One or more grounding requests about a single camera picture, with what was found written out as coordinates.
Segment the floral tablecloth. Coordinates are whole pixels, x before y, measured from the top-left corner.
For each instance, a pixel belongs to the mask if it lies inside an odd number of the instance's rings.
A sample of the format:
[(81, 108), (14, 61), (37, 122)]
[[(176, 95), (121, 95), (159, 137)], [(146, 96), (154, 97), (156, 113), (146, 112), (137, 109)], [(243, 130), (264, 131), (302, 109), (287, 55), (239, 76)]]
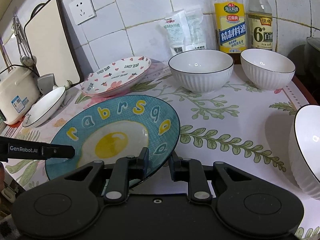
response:
[[(169, 103), (178, 113), (181, 135), (176, 153), (204, 165), (225, 161), (296, 194), (304, 205), (298, 227), (300, 239), (319, 239), (319, 200), (304, 194), (292, 175), (288, 142), (295, 114), (304, 105), (316, 104), (296, 77), (282, 89), (261, 91), (236, 65), (227, 83), (218, 91), (196, 95), (181, 87), (169, 68), (154, 64), (151, 74), (131, 88), (128, 95), (148, 95)], [(56, 133), (77, 114), (90, 109), (104, 113), (112, 99), (84, 96), (80, 86), (67, 92), (59, 111), (37, 128), (6, 128), (1, 136), (51, 142)], [(162, 167), (134, 193), (182, 193), (186, 183), (173, 183), (169, 169)], [(43, 160), (10, 160), (9, 175), (25, 190), (48, 181)]]

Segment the small white ribbed bowl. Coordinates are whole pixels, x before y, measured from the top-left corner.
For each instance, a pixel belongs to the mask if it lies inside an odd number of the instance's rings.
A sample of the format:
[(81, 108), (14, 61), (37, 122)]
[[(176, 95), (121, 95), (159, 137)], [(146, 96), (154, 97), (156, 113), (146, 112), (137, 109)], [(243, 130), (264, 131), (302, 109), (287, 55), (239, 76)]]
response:
[(261, 90), (277, 90), (292, 80), (296, 67), (287, 57), (271, 50), (246, 49), (241, 65), (249, 80)]

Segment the white vinegar bottle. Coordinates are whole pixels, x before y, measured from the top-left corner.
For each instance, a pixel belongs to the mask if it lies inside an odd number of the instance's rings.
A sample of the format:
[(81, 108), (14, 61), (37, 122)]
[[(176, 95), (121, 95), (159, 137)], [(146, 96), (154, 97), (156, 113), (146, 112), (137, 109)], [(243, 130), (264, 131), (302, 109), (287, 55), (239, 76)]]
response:
[(272, 50), (272, 8), (268, 0), (248, 0), (247, 17), (250, 47)]

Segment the white salt bag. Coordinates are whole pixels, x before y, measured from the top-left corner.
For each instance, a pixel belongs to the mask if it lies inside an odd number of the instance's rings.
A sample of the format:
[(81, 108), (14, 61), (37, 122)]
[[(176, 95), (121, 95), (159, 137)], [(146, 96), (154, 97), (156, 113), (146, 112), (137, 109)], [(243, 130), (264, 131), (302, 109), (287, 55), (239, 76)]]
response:
[(202, 23), (203, 13), (200, 7), (171, 12), (160, 21), (160, 30), (167, 38), (173, 56), (185, 51), (207, 48)]

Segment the cream cutting board black rim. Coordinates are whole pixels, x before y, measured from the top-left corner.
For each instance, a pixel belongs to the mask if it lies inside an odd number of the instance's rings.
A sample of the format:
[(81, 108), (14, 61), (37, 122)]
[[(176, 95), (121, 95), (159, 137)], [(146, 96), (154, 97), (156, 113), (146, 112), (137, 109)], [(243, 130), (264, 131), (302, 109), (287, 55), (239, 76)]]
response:
[(32, 13), (24, 26), (31, 54), (40, 76), (53, 74), (58, 86), (77, 85), (84, 75), (76, 58), (63, 13), (62, 0), (48, 0)]

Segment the hanging metal utensils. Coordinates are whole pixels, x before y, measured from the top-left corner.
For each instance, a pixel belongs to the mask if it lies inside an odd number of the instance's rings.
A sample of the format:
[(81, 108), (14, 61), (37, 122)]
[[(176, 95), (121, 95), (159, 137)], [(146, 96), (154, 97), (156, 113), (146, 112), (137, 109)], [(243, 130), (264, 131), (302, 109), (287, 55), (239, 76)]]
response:
[(16, 37), (21, 64), (26, 67), (34, 67), (36, 64), (36, 57), (31, 54), (23, 27), (16, 14), (12, 18), (12, 27)]

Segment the cooking wine bottle yellow label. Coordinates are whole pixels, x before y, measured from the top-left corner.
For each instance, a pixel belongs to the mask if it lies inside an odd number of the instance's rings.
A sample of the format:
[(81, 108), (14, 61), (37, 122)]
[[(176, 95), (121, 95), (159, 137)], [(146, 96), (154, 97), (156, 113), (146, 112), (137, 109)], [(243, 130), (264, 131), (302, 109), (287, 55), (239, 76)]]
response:
[(227, 54), (240, 54), (247, 47), (243, 0), (212, 0), (217, 44)]

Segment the white plate black rim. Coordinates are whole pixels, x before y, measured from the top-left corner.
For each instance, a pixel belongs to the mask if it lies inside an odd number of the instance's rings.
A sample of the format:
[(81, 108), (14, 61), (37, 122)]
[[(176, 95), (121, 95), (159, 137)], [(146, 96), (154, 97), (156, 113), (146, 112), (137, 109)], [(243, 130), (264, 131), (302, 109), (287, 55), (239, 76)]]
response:
[(65, 87), (56, 87), (35, 103), (22, 122), (23, 127), (37, 127), (46, 122), (61, 106), (66, 96)]

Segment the lovely bear rabbit plate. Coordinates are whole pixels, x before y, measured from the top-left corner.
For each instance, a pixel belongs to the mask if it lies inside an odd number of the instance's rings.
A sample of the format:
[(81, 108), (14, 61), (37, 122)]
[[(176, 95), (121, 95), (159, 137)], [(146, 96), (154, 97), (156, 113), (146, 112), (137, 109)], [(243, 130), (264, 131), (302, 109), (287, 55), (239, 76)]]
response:
[(86, 77), (81, 85), (84, 95), (112, 96), (128, 90), (140, 81), (151, 66), (151, 60), (134, 56), (118, 60)]

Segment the blue egg plate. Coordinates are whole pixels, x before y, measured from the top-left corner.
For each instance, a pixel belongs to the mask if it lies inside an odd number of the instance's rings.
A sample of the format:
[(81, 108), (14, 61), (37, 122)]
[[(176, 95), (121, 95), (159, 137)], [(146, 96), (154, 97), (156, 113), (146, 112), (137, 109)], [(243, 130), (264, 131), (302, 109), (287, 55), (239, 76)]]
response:
[(72, 159), (49, 159), (46, 174), (52, 180), (92, 161), (114, 164), (119, 158), (149, 150), (146, 176), (155, 174), (175, 149), (180, 119), (167, 102), (148, 95), (112, 98), (77, 114), (58, 131), (52, 144), (75, 149)]

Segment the large white ribbed bowl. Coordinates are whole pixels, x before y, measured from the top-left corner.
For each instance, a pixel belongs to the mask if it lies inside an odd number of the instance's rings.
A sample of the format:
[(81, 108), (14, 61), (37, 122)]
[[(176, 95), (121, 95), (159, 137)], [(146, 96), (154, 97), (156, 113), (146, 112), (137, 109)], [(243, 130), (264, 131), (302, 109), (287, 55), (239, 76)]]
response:
[(168, 65), (182, 87), (195, 94), (209, 94), (229, 81), (234, 60), (218, 50), (200, 49), (179, 53), (168, 61)]

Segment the cream rice cooker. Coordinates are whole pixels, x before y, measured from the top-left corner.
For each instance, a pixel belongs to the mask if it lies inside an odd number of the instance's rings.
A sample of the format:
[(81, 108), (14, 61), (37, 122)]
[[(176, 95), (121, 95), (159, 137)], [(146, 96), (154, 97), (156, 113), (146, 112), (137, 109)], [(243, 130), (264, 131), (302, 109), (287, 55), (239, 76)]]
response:
[(11, 70), (0, 87), (1, 118), (7, 125), (19, 122), (40, 97), (32, 71), (28, 68)]

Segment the white wall socket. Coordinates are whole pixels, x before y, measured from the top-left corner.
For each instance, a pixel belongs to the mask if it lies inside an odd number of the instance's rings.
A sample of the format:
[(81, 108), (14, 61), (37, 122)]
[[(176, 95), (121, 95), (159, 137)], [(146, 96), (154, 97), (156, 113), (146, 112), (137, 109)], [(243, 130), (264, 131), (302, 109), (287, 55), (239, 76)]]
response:
[(69, 4), (69, 9), (77, 25), (96, 16), (92, 0), (74, 0)]

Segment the black wok with lid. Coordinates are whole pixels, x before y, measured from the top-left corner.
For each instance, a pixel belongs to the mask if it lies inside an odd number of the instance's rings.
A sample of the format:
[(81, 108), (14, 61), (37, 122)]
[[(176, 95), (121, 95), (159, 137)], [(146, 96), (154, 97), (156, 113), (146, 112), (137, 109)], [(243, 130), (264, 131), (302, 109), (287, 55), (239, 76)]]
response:
[(288, 58), (295, 64), (295, 76), (319, 103), (319, 37), (307, 37), (306, 44), (293, 49)]

